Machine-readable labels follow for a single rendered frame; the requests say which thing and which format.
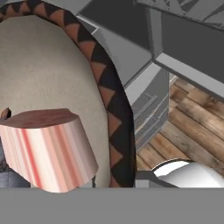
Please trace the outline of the bowl with triangle-pattern rim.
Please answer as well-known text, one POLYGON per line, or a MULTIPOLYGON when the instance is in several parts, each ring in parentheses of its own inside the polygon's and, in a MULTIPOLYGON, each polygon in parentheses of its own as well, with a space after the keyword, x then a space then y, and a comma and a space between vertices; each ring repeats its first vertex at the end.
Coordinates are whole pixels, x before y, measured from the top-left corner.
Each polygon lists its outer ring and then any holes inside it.
POLYGON ((42 0, 0 6, 0 108, 68 108, 80 115, 99 187, 132 187, 132 109, 102 45, 69 10, 42 0))

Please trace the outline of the grey fridge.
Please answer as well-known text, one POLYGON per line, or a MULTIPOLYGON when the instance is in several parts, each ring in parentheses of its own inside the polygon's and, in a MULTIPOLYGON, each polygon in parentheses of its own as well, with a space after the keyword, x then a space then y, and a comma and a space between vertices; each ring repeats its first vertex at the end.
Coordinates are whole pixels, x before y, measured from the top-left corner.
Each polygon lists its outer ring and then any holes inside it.
POLYGON ((100 28, 117 65, 123 44, 224 101, 224 0, 46 0, 100 28))

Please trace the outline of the white round object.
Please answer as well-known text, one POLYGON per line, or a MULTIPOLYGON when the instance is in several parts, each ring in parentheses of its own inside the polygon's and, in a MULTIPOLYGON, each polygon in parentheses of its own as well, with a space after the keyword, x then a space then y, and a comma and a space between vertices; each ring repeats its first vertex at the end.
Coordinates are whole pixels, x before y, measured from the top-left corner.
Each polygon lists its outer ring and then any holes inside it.
POLYGON ((188 159, 170 159, 151 170, 159 180, 179 188, 223 188, 224 178, 207 165, 188 159))

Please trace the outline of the pink striped raw steak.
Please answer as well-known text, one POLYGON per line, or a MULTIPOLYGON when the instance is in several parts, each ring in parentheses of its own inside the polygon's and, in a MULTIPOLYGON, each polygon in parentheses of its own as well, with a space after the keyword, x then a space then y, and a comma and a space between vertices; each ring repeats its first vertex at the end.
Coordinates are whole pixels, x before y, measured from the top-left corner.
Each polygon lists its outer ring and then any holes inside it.
POLYGON ((92 188, 98 171, 81 119, 67 108, 26 111, 0 122, 9 167, 49 193, 92 188))

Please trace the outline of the grey drawer cabinet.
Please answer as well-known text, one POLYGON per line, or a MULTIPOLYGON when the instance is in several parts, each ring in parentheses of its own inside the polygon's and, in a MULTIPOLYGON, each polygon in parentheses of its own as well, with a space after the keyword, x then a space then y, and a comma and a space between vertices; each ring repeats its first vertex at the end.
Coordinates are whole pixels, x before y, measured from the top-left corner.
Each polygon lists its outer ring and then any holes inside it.
POLYGON ((167 119, 169 74, 150 63, 125 88, 125 92, 133 111, 136 149, 140 151, 167 119))

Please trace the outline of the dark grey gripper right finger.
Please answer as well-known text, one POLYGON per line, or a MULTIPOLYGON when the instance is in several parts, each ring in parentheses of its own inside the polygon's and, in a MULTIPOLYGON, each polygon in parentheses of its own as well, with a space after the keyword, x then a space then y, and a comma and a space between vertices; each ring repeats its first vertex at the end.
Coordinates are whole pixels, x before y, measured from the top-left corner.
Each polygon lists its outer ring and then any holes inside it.
POLYGON ((168 188, 176 188, 175 185, 167 183, 159 179, 153 171, 137 171, 135 179, 135 188, 151 188, 162 186, 168 188))

